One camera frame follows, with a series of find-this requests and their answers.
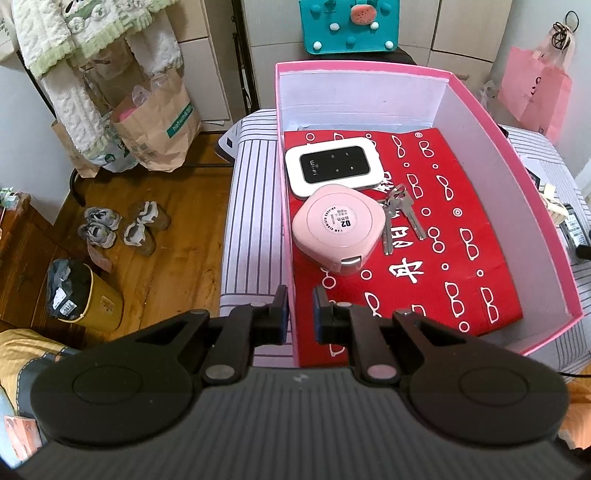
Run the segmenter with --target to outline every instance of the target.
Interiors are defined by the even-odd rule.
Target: brown paper bag
[[[74,146],[74,143],[72,142],[72,139],[70,138],[70,135],[68,135],[68,132],[66,131],[66,127],[55,120],[51,124],[51,128],[57,135],[57,138],[60,139],[62,146],[66,149],[68,157],[70,157],[70,161],[74,164],[74,168],[78,171],[80,177],[83,179],[93,179],[96,177],[100,167],[90,163],[78,152]]]
[[[133,113],[119,122],[121,113],[134,109],[128,95],[111,114],[111,124],[127,148],[148,170],[173,171],[185,161],[189,146],[201,130],[199,114],[176,70]],[[150,84],[144,85],[150,90]]]

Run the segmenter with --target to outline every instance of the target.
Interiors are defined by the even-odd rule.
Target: gray fabric
[[[552,143],[535,132],[506,129],[517,153],[540,162],[548,181],[556,185],[558,198],[573,206],[583,227],[589,231],[591,212]],[[260,110],[245,117],[219,144],[236,158],[222,261],[220,313],[226,315],[236,305],[271,301],[277,286],[286,282],[281,247],[281,189],[275,157],[275,110]],[[585,317],[532,357],[552,368],[576,372],[591,361],[591,345],[587,342],[587,338],[591,339],[591,262],[578,264],[571,259],[571,265]],[[291,335],[288,343],[281,347],[260,347],[255,351],[254,364],[293,367]]]

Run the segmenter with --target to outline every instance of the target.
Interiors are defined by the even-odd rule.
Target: white towel
[[[100,112],[67,61],[57,63],[41,79],[57,119],[66,127],[74,146],[92,160],[109,142]]]
[[[181,49],[164,10],[152,16],[152,24],[141,32],[126,35],[127,45],[135,59],[152,78],[183,64]]]

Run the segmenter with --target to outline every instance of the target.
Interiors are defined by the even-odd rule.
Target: sneaker
[[[84,212],[88,223],[101,223],[111,230],[117,230],[121,222],[121,215],[108,208],[91,207]]]
[[[117,234],[102,223],[86,223],[78,228],[78,235],[91,245],[102,248],[111,248],[115,243]]]

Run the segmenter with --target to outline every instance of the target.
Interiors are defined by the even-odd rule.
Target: teal bag
[[[375,13],[370,24],[351,20],[352,5]],[[400,0],[300,0],[306,50],[329,53],[389,52],[398,47]]]

